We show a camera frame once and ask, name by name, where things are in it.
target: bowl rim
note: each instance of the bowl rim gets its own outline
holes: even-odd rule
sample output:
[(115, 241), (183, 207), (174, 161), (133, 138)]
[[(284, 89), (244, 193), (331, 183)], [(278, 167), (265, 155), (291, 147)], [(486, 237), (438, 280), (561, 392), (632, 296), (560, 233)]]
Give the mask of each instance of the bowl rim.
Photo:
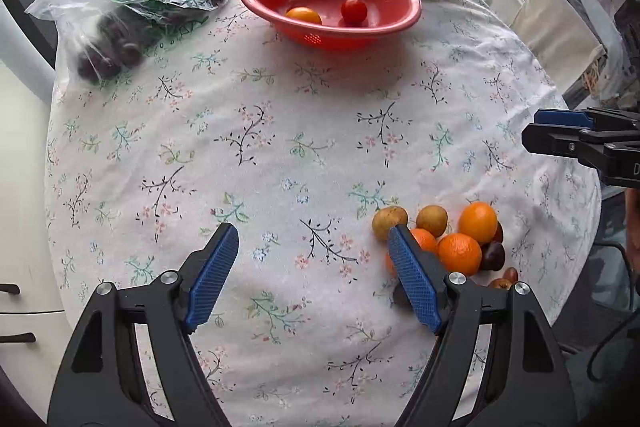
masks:
[(403, 31), (413, 26), (421, 16), (422, 13), (422, 1), (421, 0), (409, 0), (412, 6), (412, 10), (402, 19), (384, 26), (375, 26), (373, 28), (350, 28), (344, 26), (322, 26), (309, 22), (303, 22), (290, 17), (285, 17), (278, 12), (267, 8), (258, 0), (241, 0), (242, 3), (257, 16), (268, 20), (274, 24), (281, 24), (285, 26), (297, 26), (303, 28), (305, 31), (309, 31), (312, 34), (326, 35), (343, 38), (357, 38), (357, 37), (375, 37), (380, 35), (387, 35)]

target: black drawer handle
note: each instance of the black drawer handle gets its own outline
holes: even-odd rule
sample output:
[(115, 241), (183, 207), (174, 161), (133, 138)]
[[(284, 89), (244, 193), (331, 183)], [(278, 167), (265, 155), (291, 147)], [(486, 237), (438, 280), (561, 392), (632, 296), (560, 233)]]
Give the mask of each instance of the black drawer handle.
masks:
[(11, 295), (20, 295), (20, 287), (17, 284), (0, 284), (0, 292), (11, 293)]
[(0, 335), (0, 344), (29, 344), (36, 341), (33, 333), (21, 333), (20, 335)]

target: red cherry tomato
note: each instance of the red cherry tomato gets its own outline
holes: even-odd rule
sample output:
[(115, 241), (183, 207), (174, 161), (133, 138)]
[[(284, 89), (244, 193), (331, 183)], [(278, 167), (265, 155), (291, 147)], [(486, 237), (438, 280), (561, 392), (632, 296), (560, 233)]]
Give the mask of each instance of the red cherry tomato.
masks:
[(346, 0), (340, 6), (340, 13), (348, 26), (359, 26), (367, 18), (367, 5), (361, 0)]

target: round table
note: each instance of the round table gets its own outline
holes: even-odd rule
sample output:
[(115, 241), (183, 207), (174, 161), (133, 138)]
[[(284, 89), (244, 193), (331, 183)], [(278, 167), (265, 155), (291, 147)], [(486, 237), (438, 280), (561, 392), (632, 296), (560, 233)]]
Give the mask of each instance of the round table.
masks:
[[(490, 202), (506, 265), (553, 322), (600, 186), (576, 161), (521, 146), (549, 107), (565, 107), (553, 83), (481, 0), (422, 0), (411, 30), (346, 54), (290, 42), (231, 0), (104, 89), (58, 68), (46, 213), (69, 320), (102, 280), (148, 283), (228, 221), (238, 258), (191, 339), (231, 423), (392, 425), (434, 336), (393, 306), (370, 220), (440, 204), (455, 227), (468, 202)], [(459, 413), (486, 342), (482, 329)], [(168, 414), (148, 339), (140, 350)]]

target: white tablecloth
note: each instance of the white tablecloth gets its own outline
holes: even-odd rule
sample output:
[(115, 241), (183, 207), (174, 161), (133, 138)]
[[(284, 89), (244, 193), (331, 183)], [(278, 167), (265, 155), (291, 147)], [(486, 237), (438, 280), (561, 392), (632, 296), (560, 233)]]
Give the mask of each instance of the white tablecloth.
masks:
[(69, 320), (100, 281), (148, 283), (228, 221), (238, 259), (191, 338), (231, 423), (393, 425), (434, 336), (392, 306), (370, 220), (437, 203), (455, 225), (475, 200), (555, 320), (596, 230), (596, 173), (521, 146), (537, 108), (564, 106), (510, 29), (479, 0), (422, 1), (414, 28), (360, 52), (289, 42), (231, 0), (104, 89), (61, 68), (46, 212)]

